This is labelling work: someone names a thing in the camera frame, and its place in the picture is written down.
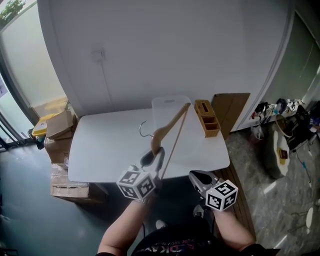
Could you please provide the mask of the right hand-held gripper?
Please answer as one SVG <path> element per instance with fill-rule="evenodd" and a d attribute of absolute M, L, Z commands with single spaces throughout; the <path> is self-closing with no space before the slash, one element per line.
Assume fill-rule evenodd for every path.
<path fill-rule="evenodd" d="M 191 170 L 188 177 L 195 190 L 205 199 L 205 205 L 213 210 L 223 212 L 237 200 L 238 187 L 230 180 L 217 177 L 213 172 Z M 211 184 L 209 188 L 205 189 L 205 181 L 207 185 Z"/>

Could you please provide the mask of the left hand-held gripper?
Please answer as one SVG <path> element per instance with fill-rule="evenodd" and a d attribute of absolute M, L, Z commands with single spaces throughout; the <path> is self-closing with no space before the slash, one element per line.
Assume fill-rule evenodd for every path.
<path fill-rule="evenodd" d="M 150 150 L 140 159 L 140 164 L 130 165 L 117 180 L 116 184 L 125 198 L 143 201 L 156 189 L 155 179 L 159 179 L 165 158 L 161 146 L 156 156 Z"/>

